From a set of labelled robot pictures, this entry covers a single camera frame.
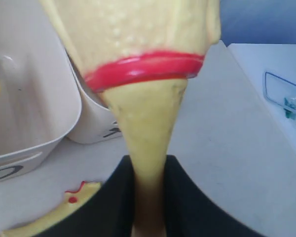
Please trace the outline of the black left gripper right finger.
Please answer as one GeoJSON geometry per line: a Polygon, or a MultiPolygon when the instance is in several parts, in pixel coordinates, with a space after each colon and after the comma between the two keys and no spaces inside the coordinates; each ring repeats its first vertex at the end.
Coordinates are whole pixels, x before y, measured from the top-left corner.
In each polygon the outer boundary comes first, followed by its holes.
{"type": "Polygon", "coordinates": [[[175,156],[164,167],[164,215],[168,237],[260,237],[212,202],[175,156]]]}

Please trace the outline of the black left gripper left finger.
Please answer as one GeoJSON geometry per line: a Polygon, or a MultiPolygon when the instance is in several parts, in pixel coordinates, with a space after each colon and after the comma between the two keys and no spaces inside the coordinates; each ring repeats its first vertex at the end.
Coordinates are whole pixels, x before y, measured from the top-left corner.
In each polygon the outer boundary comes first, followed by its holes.
{"type": "Polygon", "coordinates": [[[40,237],[129,237],[134,221],[134,170],[124,156],[104,185],[73,214],[40,237]]]}

